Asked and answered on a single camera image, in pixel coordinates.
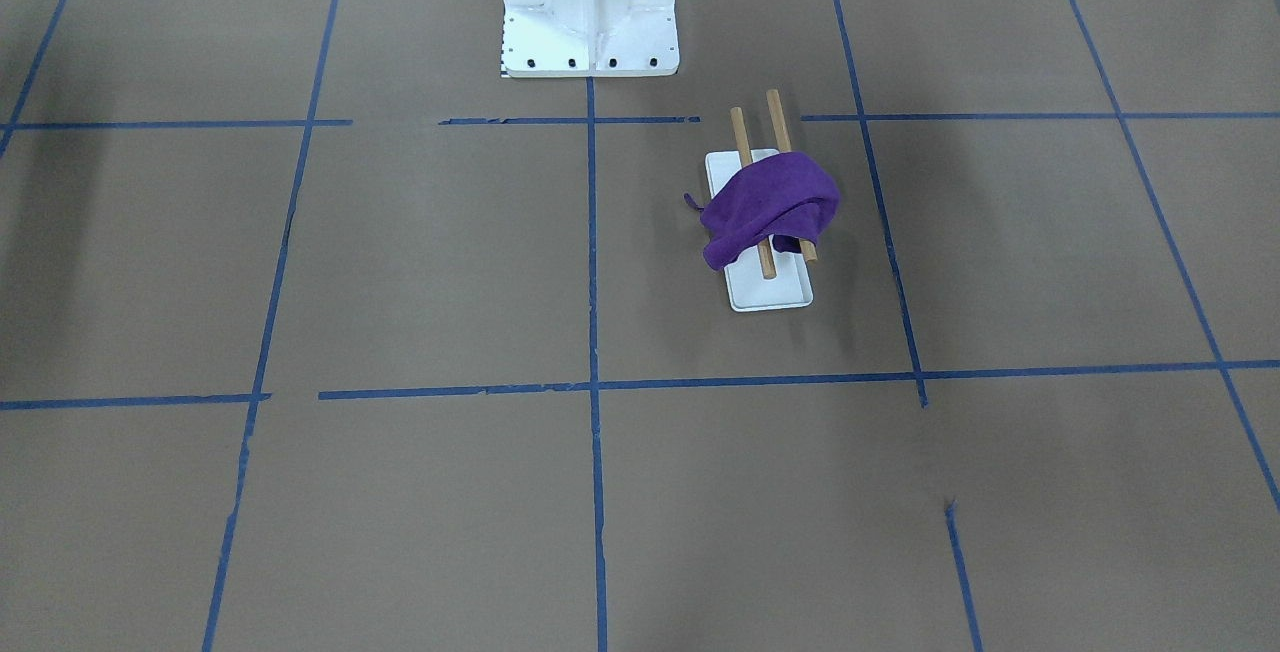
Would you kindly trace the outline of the outer wooden rack rod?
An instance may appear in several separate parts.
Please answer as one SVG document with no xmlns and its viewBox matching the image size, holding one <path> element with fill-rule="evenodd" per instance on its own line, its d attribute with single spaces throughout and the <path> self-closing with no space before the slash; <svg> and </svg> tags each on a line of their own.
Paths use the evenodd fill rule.
<svg viewBox="0 0 1280 652">
<path fill-rule="evenodd" d="M 772 131 L 774 133 L 776 147 L 782 154 L 791 152 L 794 146 L 780 91 L 777 88 L 768 88 L 765 91 L 765 102 L 768 106 Z M 797 238 L 797 246 L 799 254 L 803 256 L 803 261 L 805 264 L 818 261 L 817 247 L 810 240 Z"/>
</svg>

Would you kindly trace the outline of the purple towel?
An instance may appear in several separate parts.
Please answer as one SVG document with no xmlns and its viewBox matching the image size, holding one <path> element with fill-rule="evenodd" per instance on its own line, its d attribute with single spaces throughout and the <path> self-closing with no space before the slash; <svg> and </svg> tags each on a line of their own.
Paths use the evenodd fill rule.
<svg viewBox="0 0 1280 652">
<path fill-rule="evenodd" d="M 835 178 L 804 152 L 780 152 L 736 172 L 705 204 L 685 195 L 710 240 L 707 265 L 721 272 L 739 256 L 774 236 L 778 254 L 799 254 L 799 242 L 814 245 L 841 204 Z"/>
</svg>

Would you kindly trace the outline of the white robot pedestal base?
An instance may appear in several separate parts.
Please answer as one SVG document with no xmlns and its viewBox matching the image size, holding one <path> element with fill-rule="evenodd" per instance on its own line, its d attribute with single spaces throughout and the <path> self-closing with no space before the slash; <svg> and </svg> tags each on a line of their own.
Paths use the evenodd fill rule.
<svg viewBox="0 0 1280 652">
<path fill-rule="evenodd" d="M 678 72 L 676 0 L 503 0 L 508 78 L 637 78 Z"/>
</svg>

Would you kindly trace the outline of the white towel rack base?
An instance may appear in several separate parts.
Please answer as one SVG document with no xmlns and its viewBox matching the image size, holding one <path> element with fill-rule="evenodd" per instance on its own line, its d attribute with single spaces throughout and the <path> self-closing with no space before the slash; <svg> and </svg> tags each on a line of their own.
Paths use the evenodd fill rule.
<svg viewBox="0 0 1280 652">
<path fill-rule="evenodd" d="M 704 159 L 707 186 L 717 196 L 741 169 L 733 150 L 712 151 Z M 736 313 L 806 307 L 814 300 L 809 270 L 799 252 L 773 251 L 776 277 L 767 279 L 756 251 L 746 250 L 724 266 L 730 306 Z"/>
</svg>

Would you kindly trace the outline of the brown paper table cover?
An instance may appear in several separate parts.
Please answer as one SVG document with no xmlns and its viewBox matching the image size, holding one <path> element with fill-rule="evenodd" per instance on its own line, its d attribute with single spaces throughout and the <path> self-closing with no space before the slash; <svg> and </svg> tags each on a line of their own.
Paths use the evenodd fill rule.
<svg viewBox="0 0 1280 652">
<path fill-rule="evenodd" d="M 676 4 L 3 0 L 3 648 L 1275 651 L 1274 0 Z"/>
</svg>

